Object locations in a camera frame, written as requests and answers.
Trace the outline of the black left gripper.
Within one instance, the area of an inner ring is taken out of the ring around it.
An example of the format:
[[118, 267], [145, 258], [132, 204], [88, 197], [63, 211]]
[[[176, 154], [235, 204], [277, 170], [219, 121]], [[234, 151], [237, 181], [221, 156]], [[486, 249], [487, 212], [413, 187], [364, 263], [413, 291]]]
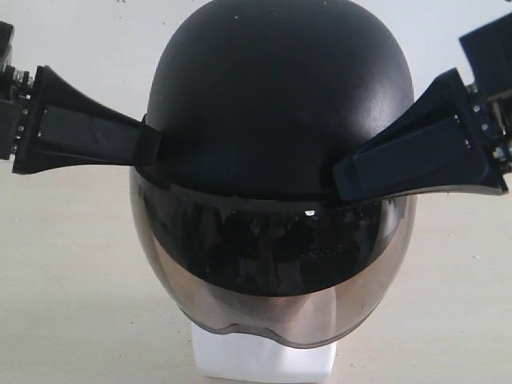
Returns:
[[48, 66], [11, 64], [14, 26], [1, 22], [1, 160], [15, 174], [84, 165], [150, 166], [162, 134], [105, 107]]

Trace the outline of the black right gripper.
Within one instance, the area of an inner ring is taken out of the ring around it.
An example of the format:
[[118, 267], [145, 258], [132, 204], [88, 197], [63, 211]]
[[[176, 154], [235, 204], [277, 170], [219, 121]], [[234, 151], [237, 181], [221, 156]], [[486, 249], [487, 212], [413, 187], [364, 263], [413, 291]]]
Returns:
[[503, 195], [511, 172], [511, 16], [460, 37], [474, 81], [437, 76], [393, 124], [333, 168], [341, 200]]

